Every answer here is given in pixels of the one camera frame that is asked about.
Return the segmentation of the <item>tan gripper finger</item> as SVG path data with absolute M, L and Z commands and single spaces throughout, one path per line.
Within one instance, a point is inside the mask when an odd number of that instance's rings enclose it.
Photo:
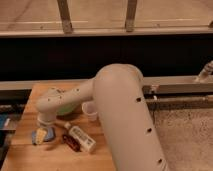
M 36 130 L 36 138 L 35 138 L 35 143 L 37 145 L 40 145 L 43 143 L 44 139 L 45 139 L 45 136 L 47 134 L 47 131 L 43 128 L 38 128 Z

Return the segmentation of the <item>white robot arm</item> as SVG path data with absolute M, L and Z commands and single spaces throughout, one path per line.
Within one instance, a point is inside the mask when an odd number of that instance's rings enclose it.
M 41 95 L 36 102 L 37 123 L 51 125 L 60 108 L 93 101 L 116 171 L 174 171 L 143 87 L 144 75 L 138 67 L 126 63 L 106 65 L 72 89 L 53 88 Z

